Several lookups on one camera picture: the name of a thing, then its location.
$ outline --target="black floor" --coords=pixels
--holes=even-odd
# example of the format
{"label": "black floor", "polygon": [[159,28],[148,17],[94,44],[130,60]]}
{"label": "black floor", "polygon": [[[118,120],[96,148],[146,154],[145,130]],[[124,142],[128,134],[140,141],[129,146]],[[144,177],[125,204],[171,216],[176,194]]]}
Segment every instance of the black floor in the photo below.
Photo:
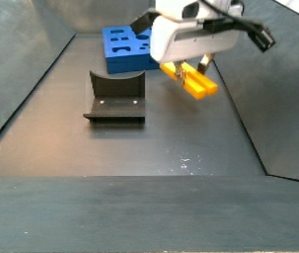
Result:
{"label": "black floor", "polygon": [[0,252],[299,251],[299,183],[264,176],[213,66],[199,102],[148,71],[144,127],[81,117],[89,69],[94,36],[0,134]]}

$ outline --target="gray wall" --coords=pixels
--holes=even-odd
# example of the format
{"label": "gray wall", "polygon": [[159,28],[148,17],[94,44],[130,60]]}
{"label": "gray wall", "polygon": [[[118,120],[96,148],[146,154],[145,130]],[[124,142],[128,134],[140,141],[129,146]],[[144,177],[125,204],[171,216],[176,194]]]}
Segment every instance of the gray wall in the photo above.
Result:
{"label": "gray wall", "polygon": [[268,174],[299,179],[299,15],[269,0],[244,3],[276,45],[260,53],[243,35],[216,64]]}
{"label": "gray wall", "polygon": [[72,36],[41,1],[0,0],[0,128]]}
{"label": "gray wall", "polygon": [[125,26],[149,7],[149,0],[45,0],[78,34]]}

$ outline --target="yellow block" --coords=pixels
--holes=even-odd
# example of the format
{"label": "yellow block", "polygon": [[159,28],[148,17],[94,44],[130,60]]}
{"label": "yellow block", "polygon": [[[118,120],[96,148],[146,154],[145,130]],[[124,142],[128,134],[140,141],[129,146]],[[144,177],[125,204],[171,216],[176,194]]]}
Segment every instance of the yellow block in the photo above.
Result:
{"label": "yellow block", "polygon": [[161,71],[169,76],[176,81],[176,76],[175,76],[175,64],[173,62],[168,62],[165,64],[161,64],[159,66]]}
{"label": "yellow block", "polygon": [[[161,71],[176,81],[175,64],[168,62],[161,64]],[[185,62],[180,64],[183,71],[183,88],[195,99],[203,99],[207,94],[213,95],[217,91],[217,85]]]}
{"label": "yellow block", "polygon": [[191,94],[195,99],[203,99],[207,95],[205,88],[189,77],[184,78],[183,89]]}
{"label": "yellow block", "polygon": [[217,92],[216,83],[203,74],[200,74],[185,62],[181,63],[181,69],[185,71],[185,77],[193,79],[193,81],[205,88],[207,94],[213,95]]}

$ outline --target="blue shape sorter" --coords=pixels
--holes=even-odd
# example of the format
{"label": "blue shape sorter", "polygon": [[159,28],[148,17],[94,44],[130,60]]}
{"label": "blue shape sorter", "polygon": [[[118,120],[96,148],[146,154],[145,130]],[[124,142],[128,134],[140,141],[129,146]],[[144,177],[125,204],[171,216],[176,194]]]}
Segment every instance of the blue shape sorter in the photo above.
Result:
{"label": "blue shape sorter", "polygon": [[149,56],[151,29],[136,35],[129,26],[112,27],[101,34],[109,74],[159,68]]}

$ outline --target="black holder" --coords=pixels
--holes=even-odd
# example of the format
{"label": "black holder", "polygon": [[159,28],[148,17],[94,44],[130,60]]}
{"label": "black holder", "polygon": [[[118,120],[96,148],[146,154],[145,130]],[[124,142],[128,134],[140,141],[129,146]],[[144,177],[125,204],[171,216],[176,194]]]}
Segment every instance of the black holder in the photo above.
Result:
{"label": "black holder", "polygon": [[82,117],[92,123],[145,122],[145,72],[130,78],[105,78],[89,71],[93,102]]}

